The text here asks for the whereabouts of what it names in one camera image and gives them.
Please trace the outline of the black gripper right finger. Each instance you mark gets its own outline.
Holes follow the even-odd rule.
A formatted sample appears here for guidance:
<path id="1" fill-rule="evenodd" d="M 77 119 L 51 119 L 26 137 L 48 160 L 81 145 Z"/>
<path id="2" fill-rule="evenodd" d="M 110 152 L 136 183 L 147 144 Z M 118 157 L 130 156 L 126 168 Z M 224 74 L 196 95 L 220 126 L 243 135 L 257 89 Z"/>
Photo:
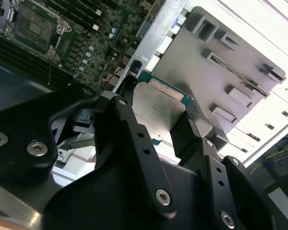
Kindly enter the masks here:
<path id="1" fill-rule="evenodd" d="M 191 112 L 181 115 L 170 135 L 179 166 L 201 181 L 201 210 L 214 230 L 287 229 L 285 216 L 259 182 L 237 158 L 218 157 L 214 143 L 201 137 Z"/>

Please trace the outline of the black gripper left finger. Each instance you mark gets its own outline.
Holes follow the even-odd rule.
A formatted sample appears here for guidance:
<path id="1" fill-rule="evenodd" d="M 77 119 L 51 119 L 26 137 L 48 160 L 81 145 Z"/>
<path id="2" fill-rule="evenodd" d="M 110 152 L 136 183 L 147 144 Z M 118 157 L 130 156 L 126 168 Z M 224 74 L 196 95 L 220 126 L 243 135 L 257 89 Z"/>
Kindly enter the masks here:
<path id="1" fill-rule="evenodd" d="M 127 161 L 148 208 L 158 217 L 174 217 L 176 198 L 148 131 L 137 122 L 130 102 L 120 96 L 100 98 L 82 84 L 0 111 L 0 182 L 44 182 L 58 157 L 52 123 L 83 108 L 92 111 L 95 170 Z"/>

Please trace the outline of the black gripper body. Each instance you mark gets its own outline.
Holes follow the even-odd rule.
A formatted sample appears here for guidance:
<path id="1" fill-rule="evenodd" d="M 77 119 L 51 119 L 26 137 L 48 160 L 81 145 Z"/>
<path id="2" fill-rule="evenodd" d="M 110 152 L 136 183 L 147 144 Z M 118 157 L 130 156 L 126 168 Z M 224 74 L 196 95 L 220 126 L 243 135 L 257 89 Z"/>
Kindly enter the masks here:
<path id="1" fill-rule="evenodd" d="M 119 160 L 74 181 L 48 203 L 45 230 L 211 230 L 198 176 L 162 161 L 178 202 L 173 219 L 161 219 L 146 205 L 137 177 Z"/>

